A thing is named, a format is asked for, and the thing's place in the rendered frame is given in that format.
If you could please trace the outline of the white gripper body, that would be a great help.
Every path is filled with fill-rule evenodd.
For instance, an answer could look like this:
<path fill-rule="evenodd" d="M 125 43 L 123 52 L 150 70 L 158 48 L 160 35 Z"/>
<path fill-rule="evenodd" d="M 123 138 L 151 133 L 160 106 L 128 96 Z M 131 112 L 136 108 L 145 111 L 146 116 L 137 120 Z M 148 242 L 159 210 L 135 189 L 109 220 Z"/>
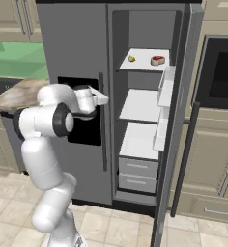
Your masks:
<path fill-rule="evenodd" d="M 108 96 L 104 95 L 103 93 L 101 93 L 100 91 L 90 87 L 90 100 L 89 103 L 91 106 L 101 106 L 101 105 L 105 105 L 108 103 Z"/>

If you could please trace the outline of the white fridge shelf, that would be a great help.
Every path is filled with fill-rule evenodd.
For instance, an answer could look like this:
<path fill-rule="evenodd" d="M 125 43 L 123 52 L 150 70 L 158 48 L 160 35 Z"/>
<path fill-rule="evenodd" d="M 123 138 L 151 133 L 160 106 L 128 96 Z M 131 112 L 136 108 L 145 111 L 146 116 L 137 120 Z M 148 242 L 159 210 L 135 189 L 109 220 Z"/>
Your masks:
<path fill-rule="evenodd" d="M 135 62 L 129 62 L 128 56 L 135 57 Z M 165 63 L 159 66 L 151 65 L 153 56 L 163 56 Z M 145 70 L 145 71 L 164 71 L 170 65 L 169 51 L 167 49 L 146 49 L 131 48 L 120 65 L 120 69 Z"/>
<path fill-rule="evenodd" d="M 132 121 L 156 122 L 159 112 L 157 91 L 130 89 L 119 118 Z"/>
<path fill-rule="evenodd" d="M 128 123 L 119 155 L 158 160 L 153 149 L 155 124 Z"/>

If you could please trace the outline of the red frozen steak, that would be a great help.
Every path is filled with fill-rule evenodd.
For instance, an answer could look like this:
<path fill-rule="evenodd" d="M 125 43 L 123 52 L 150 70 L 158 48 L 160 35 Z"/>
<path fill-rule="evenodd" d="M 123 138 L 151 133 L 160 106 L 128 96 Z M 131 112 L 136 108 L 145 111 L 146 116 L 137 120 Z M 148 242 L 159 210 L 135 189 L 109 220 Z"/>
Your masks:
<path fill-rule="evenodd" d="M 151 58 L 152 66 L 159 66 L 165 63 L 165 58 L 163 56 L 153 56 Z"/>

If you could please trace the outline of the grey fridge drawer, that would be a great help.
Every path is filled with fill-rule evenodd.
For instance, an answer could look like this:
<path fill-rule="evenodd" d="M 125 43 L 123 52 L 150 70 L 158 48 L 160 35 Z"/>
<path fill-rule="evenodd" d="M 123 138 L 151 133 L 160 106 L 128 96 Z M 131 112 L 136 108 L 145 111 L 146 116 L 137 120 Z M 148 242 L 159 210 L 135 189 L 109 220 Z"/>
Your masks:
<path fill-rule="evenodd" d="M 119 158 L 119 172 L 122 174 L 155 178 L 157 176 L 157 168 L 157 162 Z"/>
<path fill-rule="evenodd" d="M 154 193 L 156 191 L 156 184 L 155 178 L 119 174 L 119 187 L 123 189 Z"/>

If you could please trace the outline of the grey fridge cabinet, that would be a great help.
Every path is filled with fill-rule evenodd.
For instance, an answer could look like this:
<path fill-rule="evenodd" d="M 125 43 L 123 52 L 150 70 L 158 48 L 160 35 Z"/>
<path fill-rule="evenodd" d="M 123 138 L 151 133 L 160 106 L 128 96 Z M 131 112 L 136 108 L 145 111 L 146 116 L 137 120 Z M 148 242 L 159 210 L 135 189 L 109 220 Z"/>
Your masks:
<path fill-rule="evenodd" d="M 119 155 L 128 123 L 155 124 L 157 122 L 144 122 L 120 119 L 128 91 L 150 90 L 157 91 L 163 71 L 127 70 L 120 69 L 120 65 L 131 48 L 167 49 L 169 51 L 170 65 L 176 67 L 179 50 L 179 40 L 183 23 L 185 5 L 200 3 L 200 0 L 36 0 L 39 4 L 49 3 L 104 3 L 107 5 L 107 41 L 108 41 L 108 88 L 109 120 L 110 120 L 110 159 L 112 203 L 103 205 L 77 200 L 77 205 L 106 206 L 132 212 L 153 212 L 157 204 L 157 184 L 154 193 L 123 189 L 119 187 L 119 158 L 129 158 L 158 163 L 157 176 L 160 169 L 159 156 L 163 151 L 158 151 L 158 160 Z M 97 80 L 73 81 L 65 80 L 56 84 L 66 84 L 72 88 L 88 85 L 99 90 Z M 100 126 L 100 109 L 95 119 L 91 120 L 94 127 Z M 78 131 L 82 128 L 78 123 L 69 137 L 65 138 L 71 143 L 99 146 L 101 135 L 90 134 L 81 138 Z"/>

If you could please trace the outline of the grey door with dispenser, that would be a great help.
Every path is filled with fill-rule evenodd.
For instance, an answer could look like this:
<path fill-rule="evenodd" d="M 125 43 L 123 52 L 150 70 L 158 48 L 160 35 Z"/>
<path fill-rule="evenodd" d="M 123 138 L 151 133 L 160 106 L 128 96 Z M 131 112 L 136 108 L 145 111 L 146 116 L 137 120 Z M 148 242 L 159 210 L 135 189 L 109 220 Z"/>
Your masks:
<path fill-rule="evenodd" d="M 49 79 L 52 83 L 103 74 L 103 93 L 108 88 L 107 5 L 104 3 L 49 3 L 37 6 Z M 112 203 L 109 107 L 104 105 L 107 172 L 103 171 L 102 146 L 71 143 L 65 138 L 52 141 L 60 165 L 77 179 L 77 200 Z M 101 135 L 101 126 L 91 121 L 78 123 L 81 138 Z"/>

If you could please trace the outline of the white door bin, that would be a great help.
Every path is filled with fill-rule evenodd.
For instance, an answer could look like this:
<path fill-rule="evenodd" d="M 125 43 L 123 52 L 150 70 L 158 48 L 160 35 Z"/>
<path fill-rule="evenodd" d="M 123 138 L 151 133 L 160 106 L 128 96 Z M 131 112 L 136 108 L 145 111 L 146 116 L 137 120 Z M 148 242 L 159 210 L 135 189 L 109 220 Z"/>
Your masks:
<path fill-rule="evenodd" d="M 161 76 L 157 94 L 157 105 L 159 107 L 170 106 L 174 86 L 175 71 L 176 68 L 174 66 L 166 67 Z"/>
<path fill-rule="evenodd" d="M 155 151 L 164 151 L 168 119 L 169 119 L 169 108 L 162 107 L 160 109 L 156 133 L 153 140 L 153 149 Z"/>

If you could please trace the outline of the grey door with bins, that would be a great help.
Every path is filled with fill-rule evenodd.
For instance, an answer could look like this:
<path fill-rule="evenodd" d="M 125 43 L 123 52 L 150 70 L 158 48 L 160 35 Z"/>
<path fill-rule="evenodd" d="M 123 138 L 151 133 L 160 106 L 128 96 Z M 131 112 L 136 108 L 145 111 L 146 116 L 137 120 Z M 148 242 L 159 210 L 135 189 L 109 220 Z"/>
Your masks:
<path fill-rule="evenodd" d="M 202 19 L 203 9 L 200 3 L 185 5 L 164 152 L 159 156 L 160 169 L 157 181 L 157 204 L 150 247 L 160 247 L 162 239 L 171 179 L 180 144 L 187 94 L 194 67 Z"/>

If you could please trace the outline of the black sink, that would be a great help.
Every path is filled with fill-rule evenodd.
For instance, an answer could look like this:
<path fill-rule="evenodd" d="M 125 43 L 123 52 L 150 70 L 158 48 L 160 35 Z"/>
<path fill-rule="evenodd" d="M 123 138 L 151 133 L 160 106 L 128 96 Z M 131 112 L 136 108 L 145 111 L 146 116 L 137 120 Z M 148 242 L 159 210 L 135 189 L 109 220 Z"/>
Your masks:
<path fill-rule="evenodd" d="M 20 82 L 20 78 L 0 77 L 0 95 L 10 89 L 12 86 Z"/>

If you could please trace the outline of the beige tall oven cabinet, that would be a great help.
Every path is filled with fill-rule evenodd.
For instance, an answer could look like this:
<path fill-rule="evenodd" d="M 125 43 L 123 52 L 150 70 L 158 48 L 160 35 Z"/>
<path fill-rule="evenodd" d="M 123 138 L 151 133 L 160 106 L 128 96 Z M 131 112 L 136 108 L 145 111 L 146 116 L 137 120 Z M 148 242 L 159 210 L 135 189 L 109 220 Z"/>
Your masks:
<path fill-rule="evenodd" d="M 206 35 L 228 35 L 228 0 L 203 0 L 204 18 L 194 60 L 185 122 L 172 180 L 175 193 L 193 103 L 200 55 Z M 228 110 L 200 106 L 177 212 L 228 223 Z"/>

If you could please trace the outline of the black built-in oven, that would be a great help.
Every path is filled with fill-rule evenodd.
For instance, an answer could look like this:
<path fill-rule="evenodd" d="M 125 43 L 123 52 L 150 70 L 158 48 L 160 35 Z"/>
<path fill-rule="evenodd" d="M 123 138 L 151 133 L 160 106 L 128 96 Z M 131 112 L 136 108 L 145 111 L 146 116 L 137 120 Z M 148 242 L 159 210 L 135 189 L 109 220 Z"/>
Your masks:
<path fill-rule="evenodd" d="M 206 35 L 191 103 L 228 110 L 228 35 Z"/>

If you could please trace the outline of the beige wall cupboards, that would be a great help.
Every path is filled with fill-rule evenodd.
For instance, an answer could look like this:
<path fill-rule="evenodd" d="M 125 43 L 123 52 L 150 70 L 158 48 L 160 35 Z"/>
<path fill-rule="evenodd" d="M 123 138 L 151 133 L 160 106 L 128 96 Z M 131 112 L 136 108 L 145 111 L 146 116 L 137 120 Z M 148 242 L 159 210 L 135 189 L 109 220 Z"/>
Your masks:
<path fill-rule="evenodd" d="M 0 0 L 0 41 L 43 42 L 35 0 Z"/>

